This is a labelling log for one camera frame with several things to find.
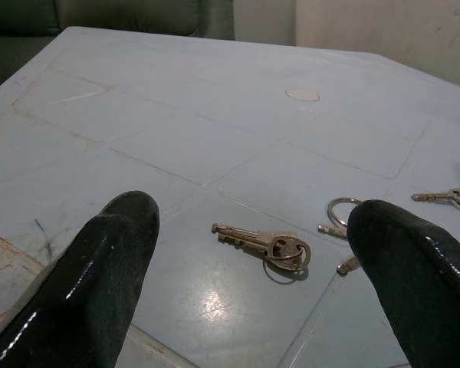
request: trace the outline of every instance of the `brass key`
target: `brass key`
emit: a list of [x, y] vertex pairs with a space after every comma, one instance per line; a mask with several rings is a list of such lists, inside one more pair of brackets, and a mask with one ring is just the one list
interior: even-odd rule
[[288, 271], [302, 271], [311, 259], [310, 247], [294, 232], [250, 232], [243, 228], [213, 224], [218, 241], [261, 251], [273, 265]]

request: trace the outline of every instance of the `table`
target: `table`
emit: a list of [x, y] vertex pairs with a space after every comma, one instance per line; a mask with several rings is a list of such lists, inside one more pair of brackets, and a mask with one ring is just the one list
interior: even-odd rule
[[[347, 243], [316, 226], [332, 198], [377, 198], [460, 241], [459, 210], [409, 197], [452, 187], [460, 87], [374, 54], [69, 28], [0, 87], [0, 257], [46, 265], [124, 191], [159, 203], [133, 325], [162, 345], [126, 343], [118, 366], [170, 366], [169, 348], [175, 366], [408, 366], [363, 271], [335, 273]], [[213, 222], [296, 231], [307, 277]], [[2, 311], [33, 277], [9, 276]]]

